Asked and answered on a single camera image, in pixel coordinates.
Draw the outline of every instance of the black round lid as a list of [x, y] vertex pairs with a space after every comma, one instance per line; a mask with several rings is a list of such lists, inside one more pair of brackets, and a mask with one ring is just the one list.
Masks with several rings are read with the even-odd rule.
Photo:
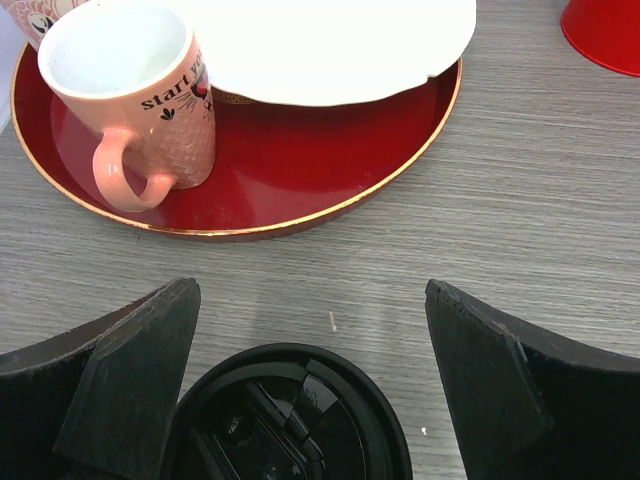
[[162, 480], [411, 480], [398, 418], [360, 369], [274, 344], [210, 370], [178, 405]]

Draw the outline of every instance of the mug handle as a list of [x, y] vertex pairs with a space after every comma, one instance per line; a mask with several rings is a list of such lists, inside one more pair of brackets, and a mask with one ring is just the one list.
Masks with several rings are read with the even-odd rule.
[[128, 128], [109, 127], [93, 154], [93, 176], [102, 196], [123, 212], [144, 212], [157, 207], [165, 199], [177, 178], [155, 173], [147, 178], [147, 186], [139, 197], [124, 176], [122, 154], [127, 147], [136, 148], [140, 137]]

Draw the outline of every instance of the tabletop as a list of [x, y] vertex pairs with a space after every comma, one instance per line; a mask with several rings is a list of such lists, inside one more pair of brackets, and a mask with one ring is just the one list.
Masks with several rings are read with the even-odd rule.
[[564, 4], [480, 0], [458, 103], [424, 157], [364, 206], [286, 238], [208, 244], [108, 221], [51, 187], [8, 127], [0, 353], [193, 276], [203, 299], [183, 391], [252, 346], [326, 347], [388, 396], [416, 479], [465, 478], [426, 326], [429, 278], [640, 356], [640, 80], [579, 55]]

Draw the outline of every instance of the red container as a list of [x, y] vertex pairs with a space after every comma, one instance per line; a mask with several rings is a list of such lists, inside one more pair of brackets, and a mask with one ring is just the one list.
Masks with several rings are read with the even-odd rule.
[[571, 0], [562, 30], [592, 62], [640, 77], [640, 0]]

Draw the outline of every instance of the white speck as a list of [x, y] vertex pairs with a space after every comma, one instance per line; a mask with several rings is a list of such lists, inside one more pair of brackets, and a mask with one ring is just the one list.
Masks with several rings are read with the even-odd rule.
[[333, 316], [333, 312], [329, 310], [329, 321], [331, 322], [331, 330], [334, 332], [338, 331], [338, 325], [336, 325], [336, 319]]

